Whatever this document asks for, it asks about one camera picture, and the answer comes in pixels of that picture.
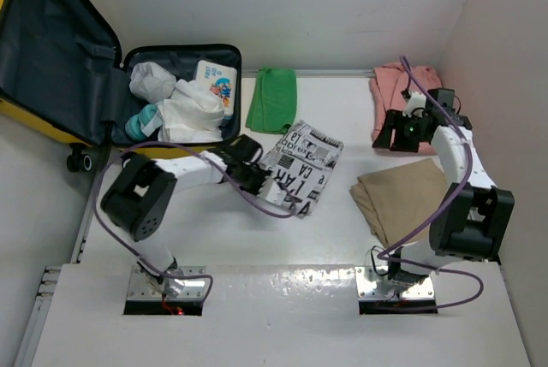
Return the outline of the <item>newspaper print cloth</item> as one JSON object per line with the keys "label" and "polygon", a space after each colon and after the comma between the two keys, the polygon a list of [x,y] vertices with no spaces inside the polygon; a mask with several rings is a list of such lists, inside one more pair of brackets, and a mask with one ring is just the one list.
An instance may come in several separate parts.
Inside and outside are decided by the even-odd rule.
{"label": "newspaper print cloth", "polygon": [[271,171],[272,179],[285,188],[282,207],[294,208],[299,218],[316,207],[344,148],[303,120],[296,122],[271,148],[259,166]]}

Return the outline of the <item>pink garment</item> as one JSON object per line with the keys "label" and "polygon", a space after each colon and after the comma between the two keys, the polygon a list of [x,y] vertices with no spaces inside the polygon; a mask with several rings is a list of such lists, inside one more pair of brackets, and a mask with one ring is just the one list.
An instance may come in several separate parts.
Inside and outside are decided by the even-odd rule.
{"label": "pink garment", "polygon": [[[436,70],[430,66],[412,67],[412,74],[427,90],[442,87],[442,81]],[[400,62],[391,62],[374,69],[375,76],[369,80],[369,87],[375,105],[375,122],[372,132],[372,142],[376,142],[383,129],[395,126],[396,113],[403,112],[407,107],[402,92],[419,92],[417,85],[408,78]],[[428,143],[420,143],[417,155],[435,156],[436,152]]]}

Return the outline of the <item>green cloth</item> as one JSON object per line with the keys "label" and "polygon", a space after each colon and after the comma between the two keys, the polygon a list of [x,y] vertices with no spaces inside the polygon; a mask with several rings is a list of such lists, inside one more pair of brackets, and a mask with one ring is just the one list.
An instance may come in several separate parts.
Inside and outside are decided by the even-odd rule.
{"label": "green cloth", "polygon": [[295,121],[297,98],[293,69],[262,68],[256,75],[246,127],[256,133],[286,134]]}

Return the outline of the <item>cream cloth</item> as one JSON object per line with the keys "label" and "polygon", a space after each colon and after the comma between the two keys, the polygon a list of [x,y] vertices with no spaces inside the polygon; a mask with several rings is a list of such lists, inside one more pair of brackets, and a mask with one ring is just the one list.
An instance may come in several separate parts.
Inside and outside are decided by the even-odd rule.
{"label": "cream cloth", "polygon": [[178,80],[172,96],[158,104],[158,111],[163,119],[158,132],[162,142],[187,145],[222,140],[223,101],[196,80]]}

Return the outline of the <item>teal headphones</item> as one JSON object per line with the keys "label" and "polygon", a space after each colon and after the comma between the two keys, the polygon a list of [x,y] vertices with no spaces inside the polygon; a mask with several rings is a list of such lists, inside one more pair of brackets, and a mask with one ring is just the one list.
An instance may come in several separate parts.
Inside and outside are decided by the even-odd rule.
{"label": "teal headphones", "polygon": [[144,141],[164,124],[156,104],[148,104],[125,124],[125,132],[134,141]]}

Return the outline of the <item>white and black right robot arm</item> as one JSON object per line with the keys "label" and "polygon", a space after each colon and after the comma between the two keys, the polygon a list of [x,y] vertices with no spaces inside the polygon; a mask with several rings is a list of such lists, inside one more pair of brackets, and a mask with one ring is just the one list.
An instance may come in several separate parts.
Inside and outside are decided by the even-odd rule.
{"label": "white and black right robot arm", "polygon": [[472,124],[454,107],[453,90],[405,89],[402,96],[404,109],[387,111],[374,147],[416,152],[429,144],[449,186],[426,220],[428,239],[398,242],[386,256],[390,283],[412,287],[449,263],[496,259],[515,198],[486,173],[474,147]]}

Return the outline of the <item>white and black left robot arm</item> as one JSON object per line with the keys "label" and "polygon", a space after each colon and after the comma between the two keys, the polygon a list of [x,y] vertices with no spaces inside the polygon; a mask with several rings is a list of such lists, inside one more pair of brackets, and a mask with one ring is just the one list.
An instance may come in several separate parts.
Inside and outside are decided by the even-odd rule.
{"label": "white and black left robot arm", "polygon": [[280,206],[286,188],[259,165],[262,145],[247,135],[191,157],[151,159],[134,153],[126,159],[100,201],[101,210],[130,238],[129,245],[152,287],[176,297],[195,275],[186,275],[156,232],[176,192],[228,182],[251,201]]}

